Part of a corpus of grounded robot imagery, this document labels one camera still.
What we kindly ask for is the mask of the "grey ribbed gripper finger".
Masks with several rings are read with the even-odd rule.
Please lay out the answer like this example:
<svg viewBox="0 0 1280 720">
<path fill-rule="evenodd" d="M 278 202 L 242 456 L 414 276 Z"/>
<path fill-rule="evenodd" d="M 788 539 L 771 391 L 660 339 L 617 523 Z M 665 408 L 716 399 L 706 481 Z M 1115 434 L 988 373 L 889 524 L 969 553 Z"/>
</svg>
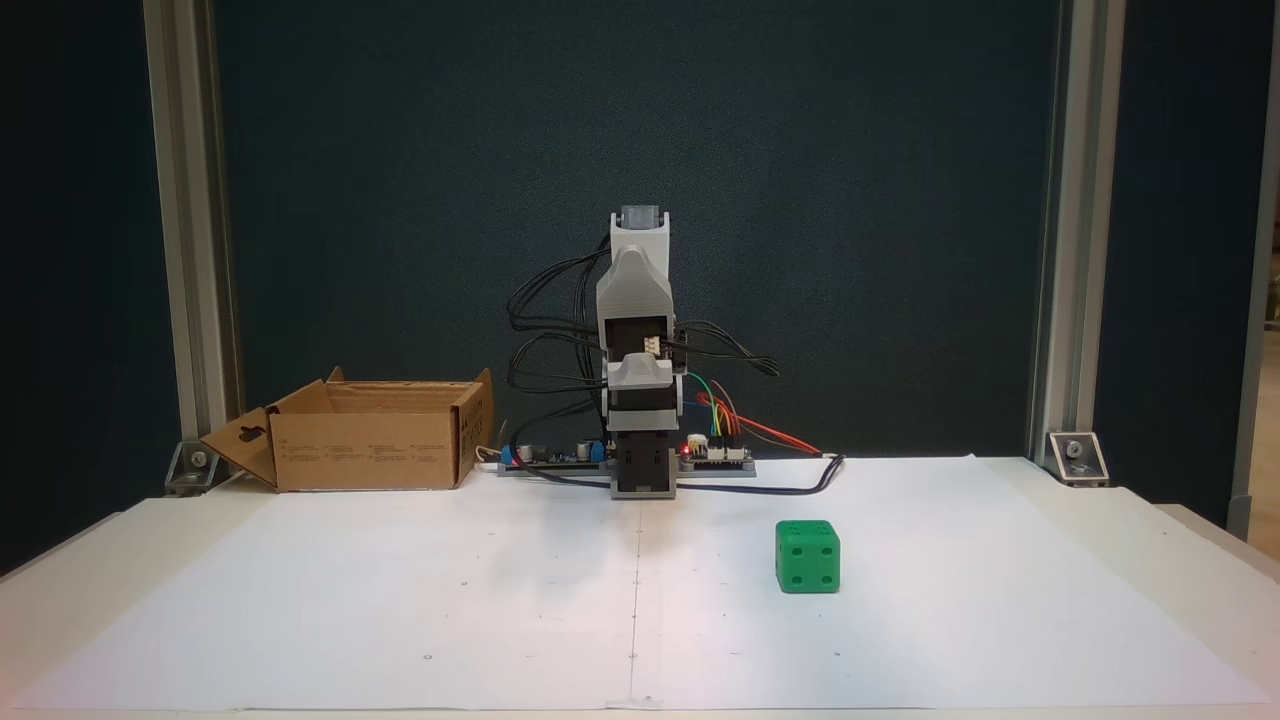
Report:
<svg viewBox="0 0 1280 720">
<path fill-rule="evenodd" d="M 641 247 L 621 247 L 596 282 L 596 319 L 620 320 L 662 316 L 675 319 L 669 279 Z"/>
</svg>

